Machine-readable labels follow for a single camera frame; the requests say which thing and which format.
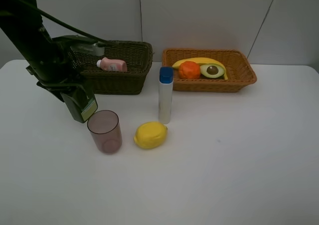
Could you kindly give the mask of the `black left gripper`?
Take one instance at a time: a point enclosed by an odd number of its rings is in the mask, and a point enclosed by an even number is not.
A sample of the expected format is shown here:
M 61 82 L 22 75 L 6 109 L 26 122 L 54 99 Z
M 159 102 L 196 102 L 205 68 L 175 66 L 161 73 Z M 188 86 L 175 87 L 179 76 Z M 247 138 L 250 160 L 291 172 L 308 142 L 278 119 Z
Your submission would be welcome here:
M 45 90 L 64 103 L 61 92 L 77 89 L 80 98 L 95 97 L 91 83 L 83 79 L 72 66 L 68 52 L 72 47 L 86 44 L 86 37 L 65 35 L 51 38 L 48 35 L 26 36 L 26 60 L 33 74 Z

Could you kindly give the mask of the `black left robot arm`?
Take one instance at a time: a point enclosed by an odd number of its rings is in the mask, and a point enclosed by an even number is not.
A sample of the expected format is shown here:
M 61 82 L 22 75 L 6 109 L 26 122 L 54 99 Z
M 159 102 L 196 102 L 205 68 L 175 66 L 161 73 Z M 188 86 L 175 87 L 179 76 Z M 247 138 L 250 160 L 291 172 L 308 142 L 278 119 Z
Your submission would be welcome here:
M 43 25 L 36 0 L 0 0 L 0 27 L 37 78 L 37 85 L 59 100 L 67 95 L 78 105 L 92 97 L 92 90 L 68 56 L 81 40 L 74 36 L 52 38 Z

